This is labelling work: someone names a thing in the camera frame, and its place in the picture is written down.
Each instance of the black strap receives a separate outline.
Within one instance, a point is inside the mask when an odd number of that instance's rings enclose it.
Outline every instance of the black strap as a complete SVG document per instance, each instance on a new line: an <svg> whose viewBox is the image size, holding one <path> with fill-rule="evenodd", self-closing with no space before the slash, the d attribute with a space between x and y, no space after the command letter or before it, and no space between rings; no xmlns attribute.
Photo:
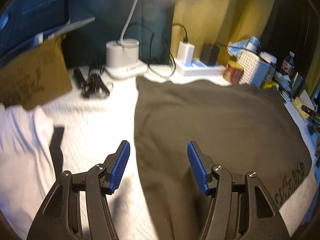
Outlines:
<svg viewBox="0 0 320 240"><path fill-rule="evenodd" d="M49 147L56 178L62 173L63 154L60 146L63 138L63 133L64 127L55 127Z"/></svg>

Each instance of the white power adapter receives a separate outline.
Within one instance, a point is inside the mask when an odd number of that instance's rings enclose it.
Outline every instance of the white power adapter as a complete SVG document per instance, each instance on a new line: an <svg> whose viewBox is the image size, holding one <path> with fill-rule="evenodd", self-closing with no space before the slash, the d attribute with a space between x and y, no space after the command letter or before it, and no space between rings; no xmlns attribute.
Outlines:
<svg viewBox="0 0 320 240"><path fill-rule="evenodd" d="M190 67L194 51L194 45L190 43L184 43L181 41L179 44L177 60L179 60L186 67Z"/></svg>

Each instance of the white bedsheet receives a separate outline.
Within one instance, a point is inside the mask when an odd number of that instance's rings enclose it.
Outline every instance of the white bedsheet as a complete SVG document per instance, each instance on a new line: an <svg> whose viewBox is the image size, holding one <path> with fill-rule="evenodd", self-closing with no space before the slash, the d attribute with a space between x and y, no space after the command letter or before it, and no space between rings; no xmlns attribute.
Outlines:
<svg viewBox="0 0 320 240"><path fill-rule="evenodd" d="M83 74L87 73L87 68L82 70ZM151 74L147 74L146 77L153 81L163 81ZM222 77L183 78L175 74L171 78L174 83L187 83L196 79L208 79L218 85L228 85ZM103 75L103 80L107 82L108 76ZM138 91L135 78L115 82L114 89L107 100L83 100L73 79L72 84L74 87L72 92L44 106L46 114L53 119L54 124L62 124L66 128L61 145L64 155L63 169L72 173L88 171L97 163L102 163L109 154L114 153L122 140L129 141L131 155L122 182L115 194L107 197L110 211L119 239L157 240L158 236L148 212L136 163L133 130ZM286 105L286 107L299 126L310 154L313 155L315 141L308 134L305 123L300 116L296 115L295 109L292 109L290 105ZM46 172L46 169L44 167L39 172ZM37 181L34 183L46 192L49 190L43 184L38 184ZM311 169L306 180L280 209L290 235L301 223L314 198L316 189L317 182L314 171ZM88 238L89 227L84 194L82 194L81 200L83 230ZM32 218L40 203L30 200L27 206L29 209L27 213Z"/></svg>
<svg viewBox="0 0 320 240"><path fill-rule="evenodd" d="M26 112L0 104L0 209L21 239L55 181L52 134L53 122L40 107Z"/></svg>

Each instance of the blue rubber grip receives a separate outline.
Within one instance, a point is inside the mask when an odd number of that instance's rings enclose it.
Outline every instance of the blue rubber grip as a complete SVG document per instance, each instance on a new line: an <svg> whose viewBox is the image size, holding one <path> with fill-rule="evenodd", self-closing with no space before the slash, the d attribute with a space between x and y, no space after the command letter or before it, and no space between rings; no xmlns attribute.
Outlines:
<svg viewBox="0 0 320 240"><path fill-rule="evenodd" d="M193 171L193 174L196 178L196 182L198 185L199 190L201 190L205 195L209 193L209 186L207 182L207 177L210 174L207 174L200 159L197 154L197 151L195 150L193 144L190 142L188 144L188 159Z"/></svg>
<svg viewBox="0 0 320 240"><path fill-rule="evenodd" d="M124 173L124 169L125 169L127 162L129 160L129 156L130 156L130 144L128 142L126 142L126 144L122 148L122 151L116 161L116 164L115 164L113 170L111 171L111 179L110 179L109 189L112 194L115 192L116 189L119 188L119 185L120 185L123 173Z"/></svg>

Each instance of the plastic bottle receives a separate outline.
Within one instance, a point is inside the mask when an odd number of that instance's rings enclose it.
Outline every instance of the plastic bottle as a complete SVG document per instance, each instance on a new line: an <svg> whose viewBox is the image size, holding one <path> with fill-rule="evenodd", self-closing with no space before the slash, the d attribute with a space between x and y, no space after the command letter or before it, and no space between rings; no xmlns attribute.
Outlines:
<svg viewBox="0 0 320 240"><path fill-rule="evenodd" d="M293 63L294 53L290 51L289 56L285 57L281 66L281 72L283 75L289 75L294 69Z"/></svg>

